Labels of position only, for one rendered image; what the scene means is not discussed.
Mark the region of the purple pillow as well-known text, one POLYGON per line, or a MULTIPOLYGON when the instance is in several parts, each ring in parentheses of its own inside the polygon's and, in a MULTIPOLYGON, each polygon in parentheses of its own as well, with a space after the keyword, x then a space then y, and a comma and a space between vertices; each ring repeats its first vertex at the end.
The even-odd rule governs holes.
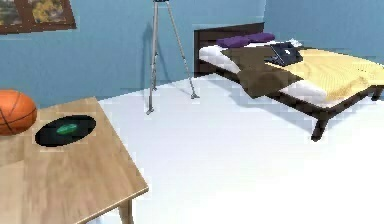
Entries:
POLYGON ((269 41, 273 41, 275 39, 275 35, 272 33, 255 33, 247 36, 250 43, 266 43, 269 41))
POLYGON ((234 36, 218 39, 216 44, 222 48, 241 48, 250 43, 250 40, 244 36, 234 36))

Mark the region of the dark wooden bed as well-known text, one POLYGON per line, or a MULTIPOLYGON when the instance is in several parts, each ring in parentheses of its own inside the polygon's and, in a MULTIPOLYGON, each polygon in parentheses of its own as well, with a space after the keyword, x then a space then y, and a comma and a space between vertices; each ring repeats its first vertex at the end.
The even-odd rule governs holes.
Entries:
MULTIPOLYGON (((224 78, 227 78, 235 83, 240 83, 239 78, 232 71, 220 68, 218 65, 213 65, 211 62, 205 62, 198 58, 199 50, 203 47, 213 46, 217 39, 228 38, 240 35, 249 35, 253 33, 261 33, 264 30, 264 23, 250 23, 243 25, 234 25, 218 28, 206 28, 194 31, 194 76, 201 77, 208 74, 216 73, 224 78)), ((317 106, 314 103, 301 100, 296 96, 291 96, 288 93, 274 91, 267 94, 267 97, 277 102, 287 105, 297 111, 307 114, 317 119, 317 123, 313 130, 311 140, 318 141, 326 128, 330 119, 342 113, 344 110, 361 101, 363 98, 372 93, 372 101, 379 99, 384 91, 384 85, 370 86, 366 90, 362 90, 349 98, 342 100, 335 106, 324 108, 317 106)))

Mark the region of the orange basketball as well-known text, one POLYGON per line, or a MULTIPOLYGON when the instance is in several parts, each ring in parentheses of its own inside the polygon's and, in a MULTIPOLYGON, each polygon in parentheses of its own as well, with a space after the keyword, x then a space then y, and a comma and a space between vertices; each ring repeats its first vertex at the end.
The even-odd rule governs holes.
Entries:
POLYGON ((0 136, 24 132, 36 118, 37 107, 31 97, 13 89, 0 90, 0 136))

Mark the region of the brown framed wall picture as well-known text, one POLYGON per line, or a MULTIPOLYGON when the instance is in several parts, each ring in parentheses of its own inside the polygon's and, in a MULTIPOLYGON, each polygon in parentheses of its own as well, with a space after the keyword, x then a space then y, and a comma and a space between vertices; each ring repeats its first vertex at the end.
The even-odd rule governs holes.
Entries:
POLYGON ((0 35, 75 28, 70 0, 0 0, 0 35))

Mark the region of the yellow bed blanket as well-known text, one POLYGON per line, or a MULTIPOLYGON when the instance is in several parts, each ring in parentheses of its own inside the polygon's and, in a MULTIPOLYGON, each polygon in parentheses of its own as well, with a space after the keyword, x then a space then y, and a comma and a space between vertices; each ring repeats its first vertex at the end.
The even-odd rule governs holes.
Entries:
POLYGON ((305 49, 299 53, 301 62, 285 67, 270 66, 288 71, 301 78, 283 93, 315 104, 340 102, 370 86, 384 86, 384 66, 366 59, 320 49, 305 49))

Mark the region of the brown bed blanket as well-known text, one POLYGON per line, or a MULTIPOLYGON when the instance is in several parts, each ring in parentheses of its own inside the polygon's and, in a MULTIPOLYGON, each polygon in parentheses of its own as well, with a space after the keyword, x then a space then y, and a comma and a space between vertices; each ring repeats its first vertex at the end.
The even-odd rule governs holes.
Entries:
POLYGON ((269 46, 231 48, 223 51, 240 69, 224 72, 223 76, 242 86, 251 98, 275 93, 302 78, 289 71, 266 64, 264 59, 274 56, 269 46))

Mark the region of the black open laptop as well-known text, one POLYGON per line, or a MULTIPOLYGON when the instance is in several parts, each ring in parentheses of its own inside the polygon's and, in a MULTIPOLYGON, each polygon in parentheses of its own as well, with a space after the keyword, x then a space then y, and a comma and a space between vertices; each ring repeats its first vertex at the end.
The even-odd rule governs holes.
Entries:
POLYGON ((299 51, 290 42, 272 44, 271 49, 274 54, 266 58, 265 62, 279 66, 288 66, 303 60, 299 51))

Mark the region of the light wooden table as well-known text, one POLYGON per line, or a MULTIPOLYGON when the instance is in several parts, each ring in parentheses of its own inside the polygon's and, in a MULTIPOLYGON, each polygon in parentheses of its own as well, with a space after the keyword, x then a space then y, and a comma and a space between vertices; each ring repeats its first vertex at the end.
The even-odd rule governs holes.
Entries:
POLYGON ((94 97, 41 109, 29 130, 0 137, 0 224, 86 224, 115 208, 134 224, 132 200, 147 191, 94 97), (35 142, 41 127, 69 115, 91 116, 96 127, 62 147, 35 142))

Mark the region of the grey tripod stand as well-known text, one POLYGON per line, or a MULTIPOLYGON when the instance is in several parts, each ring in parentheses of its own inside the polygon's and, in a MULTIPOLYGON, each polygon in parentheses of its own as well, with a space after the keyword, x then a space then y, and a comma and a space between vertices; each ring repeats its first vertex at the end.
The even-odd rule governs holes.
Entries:
POLYGON ((182 58, 182 61, 184 63, 184 68, 185 72, 187 74, 190 88, 191 88, 191 99, 197 99, 200 98, 195 91, 195 86, 192 81, 192 75, 191 71, 188 66, 188 62, 184 53, 183 45, 179 36, 179 32, 175 23, 175 19, 173 16, 173 12, 170 6, 170 0, 152 0, 153 2, 153 30, 152 30, 152 55, 151 55, 151 83, 150 83, 150 89, 149 89, 149 96, 148 96, 148 110, 146 111, 147 115, 150 115, 152 112, 154 112, 154 107, 153 107, 153 92, 157 90, 157 69, 156 69, 156 62, 157 62, 157 56, 158 56, 158 51, 157 51, 157 40, 158 40, 158 28, 159 28, 159 4, 164 3, 166 5, 169 19, 175 34, 176 38, 176 43, 179 48, 180 56, 182 58))

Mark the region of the black phonograph record green label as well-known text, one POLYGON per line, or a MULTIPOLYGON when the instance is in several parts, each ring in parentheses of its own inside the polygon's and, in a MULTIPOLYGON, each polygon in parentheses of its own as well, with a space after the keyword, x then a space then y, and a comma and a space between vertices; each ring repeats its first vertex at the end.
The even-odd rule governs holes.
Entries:
POLYGON ((96 120, 89 115, 65 116, 44 125, 35 134, 35 142, 44 147, 65 146, 90 135, 95 127, 96 120))

